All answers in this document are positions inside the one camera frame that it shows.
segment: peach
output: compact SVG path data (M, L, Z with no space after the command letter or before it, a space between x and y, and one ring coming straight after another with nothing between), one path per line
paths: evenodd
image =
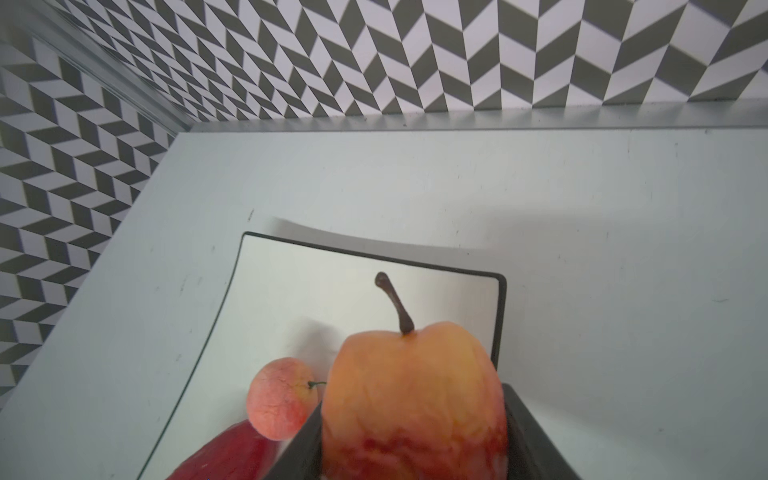
M270 440L290 439L317 407L317 383L312 370L299 359L286 357L267 363L253 377L248 391L251 425Z
M329 480L506 478L507 423L498 374L461 326L414 330L386 275L400 333L346 339L323 398Z

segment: apple stem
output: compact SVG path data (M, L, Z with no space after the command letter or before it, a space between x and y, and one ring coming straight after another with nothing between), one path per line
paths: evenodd
M400 321L400 332L403 335L408 335L411 333L414 329L413 320L411 319L411 316L408 314L408 312L406 312L406 308L402 305L400 297L397 296L395 287L392 286L392 282L389 281L389 277L386 275L386 273L379 272L376 274L376 286L384 290L384 293L386 293L392 303L395 304L397 316Z

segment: black border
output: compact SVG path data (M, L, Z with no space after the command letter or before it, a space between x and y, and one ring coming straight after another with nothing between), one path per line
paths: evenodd
M163 439L163 436L165 436L165 432L166 430L168 430L170 421L173 419L174 415L176 414L176 410L178 409L179 404L181 403L181 399L184 397L184 393L187 392L187 387L190 385L190 382L192 381L192 377L194 376L194 373L197 370L197 365L200 364L200 359L203 358L203 353L205 353L205 349L206 347L208 347L208 340L210 340L211 335L213 335L214 333L216 324L219 321L219 315L221 315L221 310L224 307L224 302L227 301L227 296L230 293L230 286L232 285L232 279L235 277L237 264L240 261L240 252L243 250L243 239L245 237L259 237L267 240L274 240L277 242L291 243L293 245L299 245L301 247L309 247L309 248L325 250L325 251L334 252L334 253L344 253L346 255L352 255L354 257L370 258L373 260L383 260L385 262L400 263L402 265L419 266L421 268L441 270L444 272L464 273L466 275L487 276L487 277L495 278L496 280L498 280L498 303L496 305L496 324L493 330L493 343L491 345L491 362L493 363L493 366L496 369L498 369L498 353L502 343L502 325L504 323L504 307L507 300L507 279L500 273L481 272L479 270L466 270L463 268L454 268L452 266L441 266L441 265L433 265L431 263L413 262L411 260L402 260L398 258L385 257L383 255L375 255L373 253L361 253L353 250L344 250L343 248L335 248L335 247L328 247L327 245L319 245L317 243L309 243L309 242L302 242L299 240L273 237L272 235L266 235L264 233L243 232L243 235L240 237L240 246L237 248L237 256L235 257L235 264L232 268L230 281L227 284L227 291L224 292L224 297L221 299L221 305L219 305L219 310L216 312L216 318L214 319L214 323L210 326L210 331L208 332L208 336L206 337L205 342L203 343L203 348L200 350L200 355L197 356L197 360L195 361L194 366L192 367L192 371L190 372L189 378L187 378L187 382L184 383L184 388L181 390L181 393L179 394L179 398L176 401L176 405L174 406L174 409L170 412L170 416L168 417L168 420L165 422L163 431L160 433L160 436L157 437L157 441L155 442L154 447L152 447L152 451L147 457L147 461L144 463L144 466L141 467L141 471L139 472L138 477L136 477L137 480L140 480L141 476L144 474L144 471L147 469L147 466L149 465L150 460L154 456L154 453L157 450L157 447L159 446L160 441Z

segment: red vegetable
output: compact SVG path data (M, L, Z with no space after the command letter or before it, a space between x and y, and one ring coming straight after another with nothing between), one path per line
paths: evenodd
M259 480L272 468L276 454L277 442L245 420L187 458L168 480Z

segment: chevron pattern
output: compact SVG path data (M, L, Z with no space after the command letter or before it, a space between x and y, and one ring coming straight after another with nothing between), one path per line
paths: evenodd
M0 38L0 408L173 138L17 30Z
M768 0L49 0L200 121L768 98Z

